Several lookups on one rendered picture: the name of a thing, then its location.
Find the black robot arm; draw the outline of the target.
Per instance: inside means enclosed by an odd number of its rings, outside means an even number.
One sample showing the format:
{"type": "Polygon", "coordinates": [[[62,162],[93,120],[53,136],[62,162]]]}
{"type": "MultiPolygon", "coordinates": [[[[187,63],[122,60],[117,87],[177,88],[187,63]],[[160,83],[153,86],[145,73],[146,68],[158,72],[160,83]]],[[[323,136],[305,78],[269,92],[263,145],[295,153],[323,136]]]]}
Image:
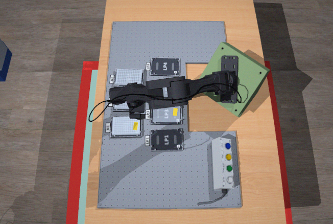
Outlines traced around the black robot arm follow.
{"type": "MultiPolygon", "coordinates": [[[[135,82],[129,83],[125,85],[125,87],[122,86],[110,88],[110,101],[118,96],[126,94],[145,94],[147,96],[152,96],[158,99],[164,99],[163,87],[167,88],[167,99],[180,99],[189,97],[197,93],[200,87],[206,85],[200,89],[198,94],[203,92],[214,92],[215,95],[221,95],[220,101],[222,103],[235,104],[237,102],[237,92],[232,87],[223,84],[231,85],[237,90],[238,57],[223,55],[221,57],[221,70],[222,71],[220,72],[212,72],[212,74],[214,75],[205,75],[203,78],[197,80],[185,79],[185,76],[181,76],[146,81],[146,86],[144,86],[142,83],[137,84],[137,82],[135,82]],[[225,59],[225,57],[227,58],[225,59]],[[235,59],[233,59],[233,57],[235,59]]],[[[129,108],[137,108],[136,106],[139,105],[140,101],[146,101],[147,103],[149,103],[149,109],[160,109],[188,105],[188,100],[192,100],[193,97],[192,96],[187,99],[181,99],[176,101],[168,101],[157,100],[147,96],[127,95],[118,97],[114,99],[111,103],[119,105],[127,101],[127,105],[129,108]]]]}

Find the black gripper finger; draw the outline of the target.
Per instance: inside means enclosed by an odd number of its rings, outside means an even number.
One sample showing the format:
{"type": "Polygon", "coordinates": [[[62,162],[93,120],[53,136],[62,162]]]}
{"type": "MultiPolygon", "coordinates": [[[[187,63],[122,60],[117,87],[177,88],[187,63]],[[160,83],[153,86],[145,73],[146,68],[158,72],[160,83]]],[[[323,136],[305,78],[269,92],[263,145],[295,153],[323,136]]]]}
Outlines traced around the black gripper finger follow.
{"type": "Polygon", "coordinates": [[[140,114],[140,118],[130,118],[130,119],[137,119],[137,120],[145,119],[145,114],[140,114]]]}

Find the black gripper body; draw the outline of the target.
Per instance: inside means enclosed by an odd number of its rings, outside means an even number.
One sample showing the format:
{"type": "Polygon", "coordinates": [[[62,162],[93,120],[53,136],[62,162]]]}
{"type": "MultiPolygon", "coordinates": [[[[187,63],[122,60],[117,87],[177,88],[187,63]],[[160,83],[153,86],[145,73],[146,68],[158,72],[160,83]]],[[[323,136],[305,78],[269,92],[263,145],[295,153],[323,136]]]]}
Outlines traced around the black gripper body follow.
{"type": "Polygon", "coordinates": [[[144,113],[145,112],[145,101],[140,101],[137,108],[129,108],[129,118],[140,118],[140,114],[135,113],[144,113]]]}

